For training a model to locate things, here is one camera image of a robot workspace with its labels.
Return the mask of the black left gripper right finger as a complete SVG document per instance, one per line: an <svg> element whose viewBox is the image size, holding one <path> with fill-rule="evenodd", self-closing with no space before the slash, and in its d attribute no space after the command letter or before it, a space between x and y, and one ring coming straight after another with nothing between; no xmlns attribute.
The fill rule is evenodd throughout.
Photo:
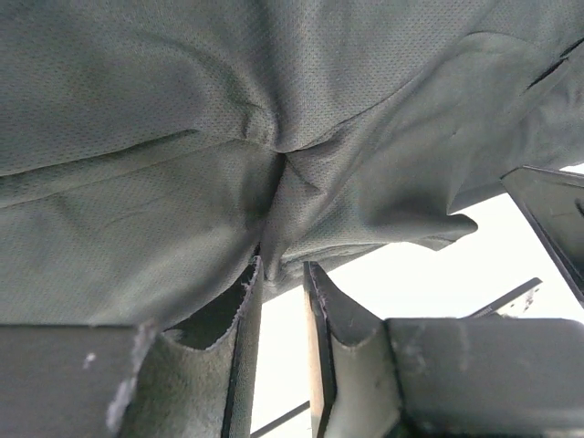
<svg viewBox="0 0 584 438"><path fill-rule="evenodd" d="M580 437L583 326L381 319L304 265L317 437Z"/></svg>

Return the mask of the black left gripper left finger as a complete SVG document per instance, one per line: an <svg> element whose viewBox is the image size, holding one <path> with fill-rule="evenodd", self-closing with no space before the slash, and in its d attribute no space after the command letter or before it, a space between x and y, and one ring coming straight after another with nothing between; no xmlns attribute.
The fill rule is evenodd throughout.
<svg viewBox="0 0 584 438"><path fill-rule="evenodd" d="M246 437L263 266L181 323L1 327L4 437Z"/></svg>

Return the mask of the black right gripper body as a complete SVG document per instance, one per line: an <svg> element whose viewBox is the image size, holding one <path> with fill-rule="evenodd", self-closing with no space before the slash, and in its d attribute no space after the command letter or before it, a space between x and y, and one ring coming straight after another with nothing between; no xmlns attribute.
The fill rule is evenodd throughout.
<svg viewBox="0 0 584 438"><path fill-rule="evenodd" d="M579 303L583 302L583 176L520 167L501 182Z"/></svg>

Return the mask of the black t-shirt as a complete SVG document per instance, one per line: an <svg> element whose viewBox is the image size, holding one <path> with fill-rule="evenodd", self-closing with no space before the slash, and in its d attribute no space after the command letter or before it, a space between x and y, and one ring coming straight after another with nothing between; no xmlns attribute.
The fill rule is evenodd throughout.
<svg viewBox="0 0 584 438"><path fill-rule="evenodd" d="M580 1L4 1L1 320L276 297L582 160Z"/></svg>

